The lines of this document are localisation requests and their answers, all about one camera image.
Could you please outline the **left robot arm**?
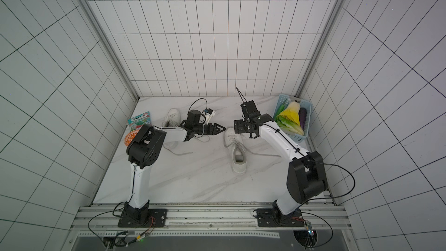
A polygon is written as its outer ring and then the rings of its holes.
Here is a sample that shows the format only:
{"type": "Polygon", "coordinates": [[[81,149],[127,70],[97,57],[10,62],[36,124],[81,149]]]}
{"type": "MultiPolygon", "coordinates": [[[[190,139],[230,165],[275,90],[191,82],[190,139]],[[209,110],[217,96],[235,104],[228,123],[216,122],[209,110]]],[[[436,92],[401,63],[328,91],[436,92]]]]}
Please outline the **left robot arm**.
{"type": "Polygon", "coordinates": [[[149,197],[146,188],[152,166],[165,144],[188,142],[198,136],[214,136],[226,130],[220,124],[211,123],[211,118],[211,113],[190,110],[187,118],[180,123],[165,123],[162,127],[142,125],[126,150],[132,167],[132,183],[129,201],[124,204],[124,213],[137,218],[148,211],[149,197]]]}

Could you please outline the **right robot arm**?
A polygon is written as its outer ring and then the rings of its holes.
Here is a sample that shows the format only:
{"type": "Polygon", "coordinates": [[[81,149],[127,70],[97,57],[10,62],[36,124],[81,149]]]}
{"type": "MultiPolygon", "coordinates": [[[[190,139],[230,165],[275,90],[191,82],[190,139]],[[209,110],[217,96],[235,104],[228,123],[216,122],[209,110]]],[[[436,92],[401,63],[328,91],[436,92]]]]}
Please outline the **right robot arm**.
{"type": "Polygon", "coordinates": [[[234,121],[235,133],[262,138],[289,162],[287,191],[272,205],[277,220],[328,189],[323,158],[318,152],[308,152],[294,142],[269,114],[260,113],[254,101],[242,102],[240,107],[242,118],[234,121]]]}

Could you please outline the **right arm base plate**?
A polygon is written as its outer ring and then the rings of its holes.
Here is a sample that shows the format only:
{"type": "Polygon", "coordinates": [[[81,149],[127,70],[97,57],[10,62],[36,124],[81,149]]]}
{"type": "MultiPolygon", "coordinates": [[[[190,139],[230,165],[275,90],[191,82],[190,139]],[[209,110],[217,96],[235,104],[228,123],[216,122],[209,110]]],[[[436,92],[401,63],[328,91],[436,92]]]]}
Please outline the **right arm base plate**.
{"type": "Polygon", "coordinates": [[[278,209],[255,209],[253,217],[257,225],[263,228],[304,227],[304,219],[300,211],[283,215],[278,209]]]}

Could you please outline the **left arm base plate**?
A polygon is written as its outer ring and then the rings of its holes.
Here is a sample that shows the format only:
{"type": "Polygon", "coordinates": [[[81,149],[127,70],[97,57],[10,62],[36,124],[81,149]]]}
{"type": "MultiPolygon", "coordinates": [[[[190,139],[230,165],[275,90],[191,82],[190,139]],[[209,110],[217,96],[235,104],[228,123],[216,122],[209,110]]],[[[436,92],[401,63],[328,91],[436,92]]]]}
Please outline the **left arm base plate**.
{"type": "Polygon", "coordinates": [[[167,209],[125,208],[117,224],[120,228],[162,228],[165,226],[167,209]]]}

